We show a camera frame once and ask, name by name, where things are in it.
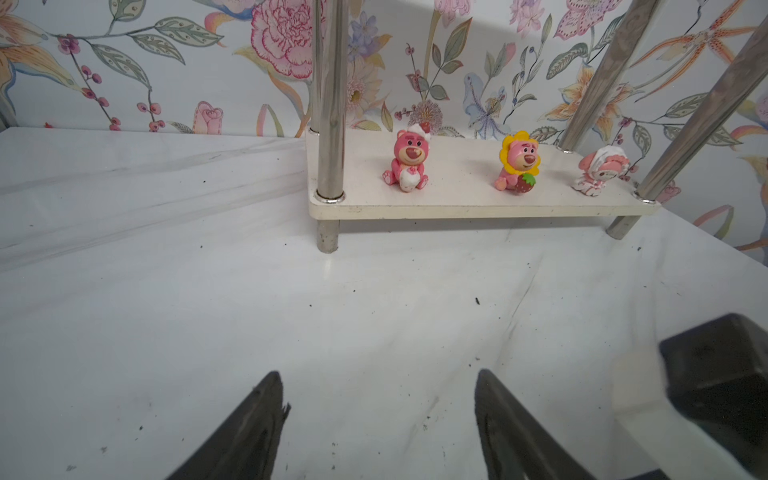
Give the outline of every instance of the white shelf board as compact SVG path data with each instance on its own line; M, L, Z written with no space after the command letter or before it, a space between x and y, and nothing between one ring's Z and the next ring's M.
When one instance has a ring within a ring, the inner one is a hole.
M429 184L406 194L382 180L394 158L395 139L387 131L347 130L346 199L328 205L314 197L319 137L307 131L310 215L317 220L599 217L650 215L659 208L634 198L631 185L618 179L608 182L598 197L577 192L571 184L581 175L581 155L564 154L551 145L541 146L541 173L533 190L522 195L500 192L493 182L502 169L502 143L450 137L432 137L425 162Z

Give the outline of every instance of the floral wallpaper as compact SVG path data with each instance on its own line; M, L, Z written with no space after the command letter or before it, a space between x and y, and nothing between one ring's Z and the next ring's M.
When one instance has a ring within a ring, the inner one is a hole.
M631 0L349 0L347 126L557 142ZM312 0L0 0L0 118L32 127L301 137ZM325 6L321 15L325 28ZM768 14L661 6L580 150L638 183ZM768 264L768 84L661 200Z

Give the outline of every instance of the table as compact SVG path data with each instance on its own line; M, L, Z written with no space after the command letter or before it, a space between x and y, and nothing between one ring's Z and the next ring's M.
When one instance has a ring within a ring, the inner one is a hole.
M315 246L302 140L0 134L0 477L160 479L270 370L275 479L485 478L491 369L601 479L653 464L611 362L736 311L768 269L660 210L342 223Z

